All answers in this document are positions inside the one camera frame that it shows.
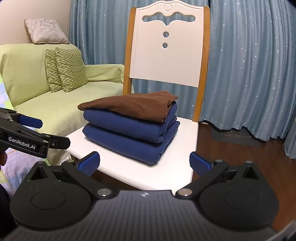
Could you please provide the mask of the person's left hand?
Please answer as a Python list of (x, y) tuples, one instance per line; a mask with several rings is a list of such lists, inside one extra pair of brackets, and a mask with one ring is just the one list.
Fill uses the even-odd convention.
[(6, 154), (6, 152), (1, 152), (0, 153), (0, 165), (4, 166), (7, 162), (8, 156)]

